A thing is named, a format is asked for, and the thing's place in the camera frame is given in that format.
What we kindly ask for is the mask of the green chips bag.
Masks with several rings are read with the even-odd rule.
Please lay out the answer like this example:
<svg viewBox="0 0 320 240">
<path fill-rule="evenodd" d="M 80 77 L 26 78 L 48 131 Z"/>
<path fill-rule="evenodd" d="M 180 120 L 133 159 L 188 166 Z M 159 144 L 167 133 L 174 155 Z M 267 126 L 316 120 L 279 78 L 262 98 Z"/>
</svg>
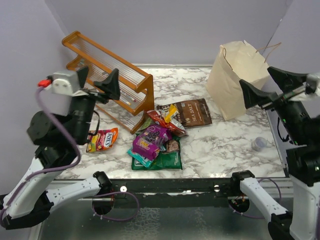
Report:
<svg viewBox="0 0 320 240">
<path fill-rule="evenodd" d="M 153 160 L 150 168 L 133 171 L 158 171 L 158 170 L 182 170 L 180 137 L 173 136 L 172 140 L 166 142 Z"/>
</svg>

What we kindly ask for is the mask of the yellow green snack bag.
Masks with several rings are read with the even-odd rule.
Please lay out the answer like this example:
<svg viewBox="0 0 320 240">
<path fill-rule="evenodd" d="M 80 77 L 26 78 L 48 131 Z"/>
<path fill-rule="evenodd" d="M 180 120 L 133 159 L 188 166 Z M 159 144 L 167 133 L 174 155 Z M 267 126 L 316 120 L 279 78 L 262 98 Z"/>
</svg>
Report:
<svg viewBox="0 0 320 240">
<path fill-rule="evenodd" d="M 175 107 L 175 105 L 171 104 L 168 111 L 164 113 L 164 121 L 169 123 L 178 113 L 178 109 Z"/>
</svg>

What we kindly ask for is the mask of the beige paper bag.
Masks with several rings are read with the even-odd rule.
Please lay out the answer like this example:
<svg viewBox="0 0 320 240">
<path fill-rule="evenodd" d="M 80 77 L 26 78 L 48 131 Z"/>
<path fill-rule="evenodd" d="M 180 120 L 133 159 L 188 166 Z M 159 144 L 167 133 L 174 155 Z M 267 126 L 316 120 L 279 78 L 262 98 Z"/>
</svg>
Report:
<svg viewBox="0 0 320 240">
<path fill-rule="evenodd" d="M 205 87 L 224 120 L 232 120 L 246 113 L 240 80 L 262 89 L 270 74 L 267 71 L 268 58 L 260 51 L 271 48 L 273 52 L 280 45 L 279 42 L 256 49 L 244 40 L 219 46 Z"/>
</svg>

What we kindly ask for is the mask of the light green small packet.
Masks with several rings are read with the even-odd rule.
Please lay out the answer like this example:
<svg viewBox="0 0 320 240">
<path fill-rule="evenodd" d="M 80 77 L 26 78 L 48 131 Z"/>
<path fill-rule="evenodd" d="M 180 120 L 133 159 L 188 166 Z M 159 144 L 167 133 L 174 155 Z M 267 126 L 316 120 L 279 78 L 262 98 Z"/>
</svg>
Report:
<svg viewBox="0 0 320 240">
<path fill-rule="evenodd" d="M 154 124 L 154 121 L 149 117 L 142 125 L 141 125 L 141 130 L 147 129 L 150 125 Z"/>
</svg>

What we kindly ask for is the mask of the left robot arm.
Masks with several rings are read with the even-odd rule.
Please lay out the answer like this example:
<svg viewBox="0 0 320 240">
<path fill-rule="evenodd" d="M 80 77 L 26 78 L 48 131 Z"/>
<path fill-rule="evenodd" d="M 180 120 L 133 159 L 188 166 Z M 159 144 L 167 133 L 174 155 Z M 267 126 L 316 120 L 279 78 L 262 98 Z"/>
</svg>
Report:
<svg viewBox="0 0 320 240">
<path fill-rule="evenodd" d="M 97 194 L 103 198 L 111 190 L 104 172 L 85 180 L 70 190 L 48 189 L 63 171 L 81 161 L 79 146 L 88 143 L 96 131 L 90 131 L 96 103 L 119 100 L 119 70 L 113 69 L 102 81 L 95 81 L 95 90 L 85 88 L 89 68 L 64 70 L 49 75 L 37 85 L 35 98 L 40 107 L 31 119 L 27 134 L 37 146 L 31 164 L 16 187 L 0 197 L 0 225 L 6 230 L 30 228 L 46 220 L 60 205 Z M 70 96 L 66 115 L 51 113 L 41 99 L 41 92 Z"/>
</svg>

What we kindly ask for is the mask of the brown sea salt bag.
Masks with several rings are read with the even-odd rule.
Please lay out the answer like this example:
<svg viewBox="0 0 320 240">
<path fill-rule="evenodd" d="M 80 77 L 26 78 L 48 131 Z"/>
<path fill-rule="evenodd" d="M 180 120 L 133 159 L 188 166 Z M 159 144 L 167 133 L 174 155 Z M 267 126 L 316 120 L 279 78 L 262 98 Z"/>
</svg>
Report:
<svg viewBox="0 0 320 240">
<path fill-rule="evenodd" d="M 172 105 L 178 111 L 174 118 L 184 127 L 192 128 L 212 124 L 210 110 L 204 98 L 179 101 Z"/>
</svg>

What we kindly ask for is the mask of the purple snack bag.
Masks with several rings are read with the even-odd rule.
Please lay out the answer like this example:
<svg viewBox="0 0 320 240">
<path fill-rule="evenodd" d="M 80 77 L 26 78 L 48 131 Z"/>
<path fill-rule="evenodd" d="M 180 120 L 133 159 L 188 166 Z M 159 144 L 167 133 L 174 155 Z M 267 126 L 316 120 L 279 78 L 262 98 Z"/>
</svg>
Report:
<svg viewBox="0 0 320 240">
<path fill-rule="evenodd" d="M 158 156 L 161 146 L 171 139 L 172 134 L 168 128 L 153 124 L 133 140 L 132 150 L 153 161 Z"/>
</svg>

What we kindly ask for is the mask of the teal snack bag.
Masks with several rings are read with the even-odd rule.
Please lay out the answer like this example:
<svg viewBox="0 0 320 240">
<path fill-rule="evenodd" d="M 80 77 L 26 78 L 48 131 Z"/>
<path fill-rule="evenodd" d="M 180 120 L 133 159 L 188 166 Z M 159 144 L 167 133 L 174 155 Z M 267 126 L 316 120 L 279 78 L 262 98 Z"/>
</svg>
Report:
<svg viewBox="0 0 320 240">
<path fill-rule="evenodd" d="M 153 163 L 152 160 L 147 159 L 146 157 L 141 156 L 140 154 L 133 151 L 130 148 L 127 153 L 132 157 L 131 169 L 132 170 L 145 170 L 149 169 Z"/>
</svg>

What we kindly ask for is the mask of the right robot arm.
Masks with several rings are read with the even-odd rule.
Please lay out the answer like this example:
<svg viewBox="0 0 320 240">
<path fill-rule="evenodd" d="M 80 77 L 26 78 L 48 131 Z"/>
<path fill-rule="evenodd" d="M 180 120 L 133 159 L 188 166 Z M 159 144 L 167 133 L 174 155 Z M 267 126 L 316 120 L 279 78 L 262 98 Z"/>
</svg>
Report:
<svg viewBox="0 0 320 240">
<path fill-rule="evenodd" d="M 278 122 L 287 131 L 285 142 L 293 144 L 286 151 L 287 172 L 293 188 L 293 210 L 280 205 L 263 189 L 248 170 L 235 172 L 230 191 L 248 197 L 267 222 L 274 240 L 317 240 L 320 237 L 320 118 L 309 116 L 303 97 L 320 94 L 318 73 L 294 73 L 268 67 L 268 73 L 281 94 L 264 92 L 240 80 L 244 105 L 258 106 L 277 113 Z"/>
</svg>

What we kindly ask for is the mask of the orange red snack bag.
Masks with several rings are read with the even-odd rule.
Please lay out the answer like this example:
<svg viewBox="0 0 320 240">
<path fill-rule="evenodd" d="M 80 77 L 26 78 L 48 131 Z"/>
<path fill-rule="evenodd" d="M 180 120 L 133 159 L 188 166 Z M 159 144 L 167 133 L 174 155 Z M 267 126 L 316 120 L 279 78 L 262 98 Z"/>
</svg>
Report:
<svg viewBox="0 0 320 240">
<path fill-rule="evenodd" d="M 118 138 L 118 128 L 100 129 L 94 135 L 94 131 L 90 131 L 87 137 L 87 153 L 103 152 L 113 147 Z"/>
</svg>

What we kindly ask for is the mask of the red chips bag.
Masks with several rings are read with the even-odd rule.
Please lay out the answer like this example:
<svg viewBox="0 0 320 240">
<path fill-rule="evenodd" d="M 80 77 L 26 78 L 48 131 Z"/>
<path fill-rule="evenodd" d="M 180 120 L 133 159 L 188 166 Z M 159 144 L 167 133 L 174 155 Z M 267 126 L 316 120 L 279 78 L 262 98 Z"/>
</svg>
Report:
<svg viewBox="0 0 320 240">
<path fill-rule="evenodd" d="M 172 134 L 183 137 L 187 136 L 187 132 L 183 125 L 173 118 L 170 122 L 165 121 L 165 112 L 163 110 L 149 110 L 145 112 L 157 125 L 167 128 Z"/>
</svg>

